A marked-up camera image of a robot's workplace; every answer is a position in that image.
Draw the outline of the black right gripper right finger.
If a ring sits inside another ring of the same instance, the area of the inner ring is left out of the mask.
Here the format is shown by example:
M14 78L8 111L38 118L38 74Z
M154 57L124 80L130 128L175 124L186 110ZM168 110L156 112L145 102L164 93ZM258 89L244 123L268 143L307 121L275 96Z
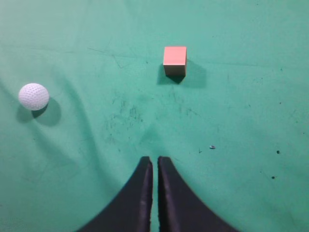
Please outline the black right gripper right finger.
M189 188L171 158L158 158L158 217L161 232L236 232Z

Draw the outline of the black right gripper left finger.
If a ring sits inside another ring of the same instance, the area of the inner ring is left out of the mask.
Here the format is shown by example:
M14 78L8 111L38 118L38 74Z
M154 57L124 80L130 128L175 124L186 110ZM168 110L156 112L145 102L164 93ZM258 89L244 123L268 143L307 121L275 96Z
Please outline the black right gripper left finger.
M153 202L153 164L142 157L115 198L80 232L149 232Z

